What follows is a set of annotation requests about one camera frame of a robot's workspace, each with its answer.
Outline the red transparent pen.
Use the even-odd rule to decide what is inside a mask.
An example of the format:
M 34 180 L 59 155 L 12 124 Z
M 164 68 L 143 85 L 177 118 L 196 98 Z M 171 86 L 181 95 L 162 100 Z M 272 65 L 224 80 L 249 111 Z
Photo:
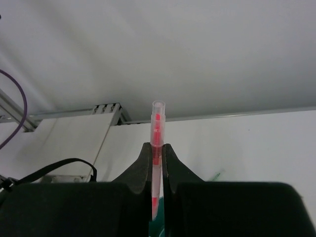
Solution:
M 151 136 L 150 144 L 152 147 L 152 220 L 158 214 L 160 183 L 162 173 L 162 147 L 164 145 L 165 128 L 165 103 L 154 101 L 151 115 Z

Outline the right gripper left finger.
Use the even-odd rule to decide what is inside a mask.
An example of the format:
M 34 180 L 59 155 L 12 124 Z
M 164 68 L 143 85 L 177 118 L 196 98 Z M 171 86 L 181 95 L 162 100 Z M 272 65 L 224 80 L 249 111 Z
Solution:
M 3 237 L 146 237 L 152 219 L 152 147 L 111 182 L 39 183 L 64 165 L 50 164 L 20 180 L 6 179 L 0 192 Z

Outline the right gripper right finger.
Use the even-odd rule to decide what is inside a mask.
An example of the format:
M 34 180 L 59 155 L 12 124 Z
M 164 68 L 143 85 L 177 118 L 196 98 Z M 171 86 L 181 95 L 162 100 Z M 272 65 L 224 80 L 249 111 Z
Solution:
M 207 182 L 162 148 L 167 237 L 313 237 L 298 192 L 280 182 Z

